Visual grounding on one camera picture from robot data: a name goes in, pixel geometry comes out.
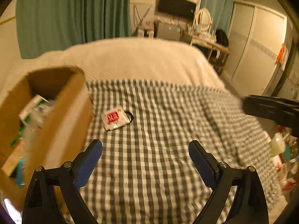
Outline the green snack bag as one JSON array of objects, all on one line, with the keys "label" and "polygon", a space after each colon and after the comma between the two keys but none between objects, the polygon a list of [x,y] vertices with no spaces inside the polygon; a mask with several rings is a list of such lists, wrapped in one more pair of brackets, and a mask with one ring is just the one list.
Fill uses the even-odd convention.
[{"label": "green snack bag", "polygon": [[16,138],[10,142],[11,147],[13,147],[19,140],[23,139],[23,133],[24,127],[19,127]]}]

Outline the blue blister pack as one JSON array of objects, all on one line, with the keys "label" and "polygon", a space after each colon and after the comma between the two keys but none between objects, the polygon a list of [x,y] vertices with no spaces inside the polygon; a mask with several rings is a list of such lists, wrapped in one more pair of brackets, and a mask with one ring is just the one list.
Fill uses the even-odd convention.
[{"label": "blue blister pack", "polygon": [[24,158],[20,158],[16,168],[16,185],[23,186],[24,182]]}]

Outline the clear plastic jar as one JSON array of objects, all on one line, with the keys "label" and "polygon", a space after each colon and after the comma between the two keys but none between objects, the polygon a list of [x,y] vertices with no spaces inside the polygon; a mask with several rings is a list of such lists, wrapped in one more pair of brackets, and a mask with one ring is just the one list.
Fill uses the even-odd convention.
[{"label": "clear plastic jar", "polygon": [[55,100],[40,103],[37,106],[34,106],[31,113],[29,114],[29,121],[27,123],[27,126],[25,127],[23,134],[25,165],[29,165],[29,162],[33,155],[34,147],[36,146],[36,139],[54,105]]}]

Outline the green 999 box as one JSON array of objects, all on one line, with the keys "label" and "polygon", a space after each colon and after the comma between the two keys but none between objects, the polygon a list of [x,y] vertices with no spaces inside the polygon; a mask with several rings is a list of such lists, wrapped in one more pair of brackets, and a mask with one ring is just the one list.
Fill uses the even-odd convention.
[{"label": "green 999 box", "polygon": [[29,121],[31,112],[38,107],[40,104],[48,103],[49,101],[43,98],[40,95],[35,95],[28,103],[27,105],[21,110],[19,113],[19,118],[21,122],[24,125],[27,125],[27,122]]}]

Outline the small kraft paper box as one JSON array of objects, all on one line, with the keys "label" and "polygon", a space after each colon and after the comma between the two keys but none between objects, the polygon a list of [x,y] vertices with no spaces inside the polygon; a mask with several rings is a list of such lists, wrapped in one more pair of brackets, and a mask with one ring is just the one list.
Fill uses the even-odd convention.
[{"label": "small kraft paper box", "polygon": [[25,143],[20,140],[17,145],[13,148],[12,152],[6,158],[3,166],[1,167],[4,174],[8,177],[12,175],[15,168],[17,167],[19,160],[25,156]]}]

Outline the white louvered wardrobe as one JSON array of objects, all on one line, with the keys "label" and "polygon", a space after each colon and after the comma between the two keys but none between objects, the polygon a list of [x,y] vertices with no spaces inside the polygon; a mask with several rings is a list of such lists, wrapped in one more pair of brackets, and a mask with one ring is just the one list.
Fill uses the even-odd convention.
[{"label": "white louvered wardrobe", "polygon": [[286,31],[286,15],[255,3],[234,3],[224,77],[239,95],[264,93],[279,66]]}]

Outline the brown cardboard box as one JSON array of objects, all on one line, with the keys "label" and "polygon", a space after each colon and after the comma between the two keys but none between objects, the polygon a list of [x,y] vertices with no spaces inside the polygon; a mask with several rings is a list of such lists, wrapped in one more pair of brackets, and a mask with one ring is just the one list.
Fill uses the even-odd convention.
[{"label": "brown cardboard box", "polygon": [[29,182],[36,167],[56,168],[73,160],[84,148],[92,119],[92,102],[82,69],[56,67],[35,70],[1,93],[1,164],[13,151],[19,114],[35,96],[54,100],[53,108],[34,137],[25,159],[25,185],[1,172],[1,190],[13,206],[22,211]]}]

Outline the cluttered desk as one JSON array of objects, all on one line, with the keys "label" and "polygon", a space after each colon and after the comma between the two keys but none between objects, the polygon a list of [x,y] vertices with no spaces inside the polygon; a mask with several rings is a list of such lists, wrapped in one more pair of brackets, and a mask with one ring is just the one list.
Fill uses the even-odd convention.
[{"label": "cluttered desk", "polygon": [[218,76],[220,76],[230,55],[229,40],[222,29],[217,29],[215,41],[202,35],[188,34],[191,37],[190,45],[198,48],[212,65]]}]

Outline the grey checkered cloth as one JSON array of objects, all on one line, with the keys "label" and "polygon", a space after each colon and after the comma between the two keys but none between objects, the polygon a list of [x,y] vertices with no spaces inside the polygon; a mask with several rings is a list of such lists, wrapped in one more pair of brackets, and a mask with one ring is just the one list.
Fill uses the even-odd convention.
[{"label": "grey checkered cloth", "polygon": [[[150,80],[87,87],[94,117],[86,143],[100,140],[103,152],[80,193],[99,223],[192,223],[211,194],[189,156],[193,140],[230,167],[254,166],[268,209],[279,202],[268,139],[230,92]],[[106,131],[101,114],[117,106],[130,123]]]}]

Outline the red white sachet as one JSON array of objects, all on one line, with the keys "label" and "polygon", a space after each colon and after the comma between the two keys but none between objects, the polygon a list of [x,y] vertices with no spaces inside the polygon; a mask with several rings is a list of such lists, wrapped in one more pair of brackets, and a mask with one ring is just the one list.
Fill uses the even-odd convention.
[{"label": "red white sachet", "polygon": [[110,108],[101,114],[103,127],[106,131],[116,130],[130,123],[122,106]]}]

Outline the white round mirror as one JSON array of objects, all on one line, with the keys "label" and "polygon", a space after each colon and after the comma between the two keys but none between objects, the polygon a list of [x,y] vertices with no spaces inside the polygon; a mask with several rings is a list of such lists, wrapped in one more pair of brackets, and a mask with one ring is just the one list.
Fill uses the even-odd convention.
[{"label": "white round mirror", "polygon": [[195,13],[193,27],[198,32],[207,32],[212,26],[212,17],[208,9],[201,8]]}]

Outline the cream bed blanket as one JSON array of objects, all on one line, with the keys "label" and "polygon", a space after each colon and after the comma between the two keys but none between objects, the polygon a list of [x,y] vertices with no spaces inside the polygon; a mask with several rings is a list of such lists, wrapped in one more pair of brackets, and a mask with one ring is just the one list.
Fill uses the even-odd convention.
[{"label": "cream bed blanket", "polygon": [[178,41],[150,38],[113,38],[50,51],[35,59],[13,62],[4,75],[1,100],[27,73],[61,66],[79,67],[86,81],[157,80],[225,90],[204,54]]}]

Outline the black monitor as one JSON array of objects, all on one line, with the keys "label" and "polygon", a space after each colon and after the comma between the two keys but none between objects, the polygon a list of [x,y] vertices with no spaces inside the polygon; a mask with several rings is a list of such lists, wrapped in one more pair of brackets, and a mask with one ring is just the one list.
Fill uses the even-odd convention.
[{"label": "black monitor", "polygon": [[196,4],[187,0],[159,0],[157,11],[176,17],[193,20]]}]

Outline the green curtain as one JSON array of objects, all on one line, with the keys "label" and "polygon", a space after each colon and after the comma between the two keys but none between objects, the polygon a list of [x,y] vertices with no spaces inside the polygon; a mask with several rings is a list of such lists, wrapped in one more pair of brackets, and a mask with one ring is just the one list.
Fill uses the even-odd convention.
[{"label": "green curtain", "polygon": [[130,35],[130,0],[17,0],[22,59]]}]

